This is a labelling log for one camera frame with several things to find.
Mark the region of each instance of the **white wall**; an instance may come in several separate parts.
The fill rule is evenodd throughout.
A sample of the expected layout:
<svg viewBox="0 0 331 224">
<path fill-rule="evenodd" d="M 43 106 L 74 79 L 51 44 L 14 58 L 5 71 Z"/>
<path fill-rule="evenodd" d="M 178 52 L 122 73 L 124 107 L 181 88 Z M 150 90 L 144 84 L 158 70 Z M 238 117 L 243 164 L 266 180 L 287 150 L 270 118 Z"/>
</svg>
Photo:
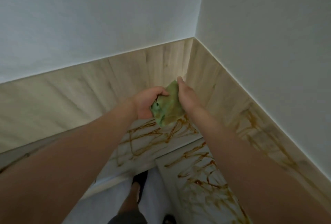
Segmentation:
<svg viewBox="0 0 331 224">
<path fill-rule="evenodd" d="M 193 37 L 201 0 L 0 0 L 0 83 Z"/>
<path fill-rule="evenodd" d="M 331 0 L 202 0 L 196 37 L 331 178 Z"/>
</svg>

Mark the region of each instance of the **right hand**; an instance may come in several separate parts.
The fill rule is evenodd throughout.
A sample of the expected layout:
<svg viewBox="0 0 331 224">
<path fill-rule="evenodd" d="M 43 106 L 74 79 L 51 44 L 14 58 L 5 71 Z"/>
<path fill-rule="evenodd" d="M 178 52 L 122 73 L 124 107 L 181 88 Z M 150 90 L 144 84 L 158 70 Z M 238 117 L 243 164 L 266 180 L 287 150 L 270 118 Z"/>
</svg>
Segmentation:
<svg viewBox="0 0 331 224">
<path fill-rule="evenodd" d="M 187 114 L 192 113 L 196 108 L 203 107 L 194 90 L 185 84 L 182 77 L 177 77 L 177 83 L 179 101 Z"/>
</svg>

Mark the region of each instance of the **cleaning sponge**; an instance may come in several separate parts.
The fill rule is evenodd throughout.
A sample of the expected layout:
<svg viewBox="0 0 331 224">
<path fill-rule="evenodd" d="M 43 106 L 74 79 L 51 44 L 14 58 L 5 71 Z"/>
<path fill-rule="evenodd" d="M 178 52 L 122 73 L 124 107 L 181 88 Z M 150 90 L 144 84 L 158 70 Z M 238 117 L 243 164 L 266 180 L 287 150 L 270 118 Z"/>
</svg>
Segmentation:
<svg viewBox="0 0 331 224">
<path fill-rule="evenodd" d="M 173 81 L 166 88 L 169 96 L 159 95 L 151 106 L 156 123 L 166 126 L 184 116 L 185 111 L 178 99 L 178 83 Z"/>
</svg>

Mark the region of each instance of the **floor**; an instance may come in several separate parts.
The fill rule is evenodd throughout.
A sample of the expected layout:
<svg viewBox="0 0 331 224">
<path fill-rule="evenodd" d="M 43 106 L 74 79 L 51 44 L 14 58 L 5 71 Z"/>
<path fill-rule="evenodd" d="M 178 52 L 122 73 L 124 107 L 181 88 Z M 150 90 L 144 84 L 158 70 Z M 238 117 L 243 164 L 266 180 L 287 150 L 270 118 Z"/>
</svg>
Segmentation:
<svg viewBox="0 0 331 224">
<path fill-rule="evenodd" d="M 107 224 L 116 215 L 129 192 L 130 186 L 131 180 L 126 180 L 79 201 L 63 224 Z M 152 224 L 161 224 L 166 214 L 173 213 L 172 204 L 157 168 L 149 170 L 139 210 L 147 222 Z"/>
</svg>

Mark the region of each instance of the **person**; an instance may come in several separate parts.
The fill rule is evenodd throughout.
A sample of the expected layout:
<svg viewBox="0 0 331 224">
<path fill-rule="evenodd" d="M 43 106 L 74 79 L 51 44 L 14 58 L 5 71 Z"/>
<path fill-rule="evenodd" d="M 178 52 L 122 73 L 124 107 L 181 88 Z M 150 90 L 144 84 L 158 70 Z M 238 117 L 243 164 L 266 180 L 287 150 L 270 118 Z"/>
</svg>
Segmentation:
<svg viewBox="0 0 331 224">
<path fill-rule="evenodd" d="M 329 213 L 295 179 L 213 118 L 181 77 L 177 81 L 181 105 L 254 223 L 331 223 Z M 159 94 L 168 95 L 163 87 L 141 91 L 5 170 L 0 175 L 0 223 L 61 223 L 132 122 L 152 117 L 150 106 Z M 146 177 L 145 173 L 134 179 L 129 196 L 110 223 L 146 223 L 137 204 Z"/>
</svg>

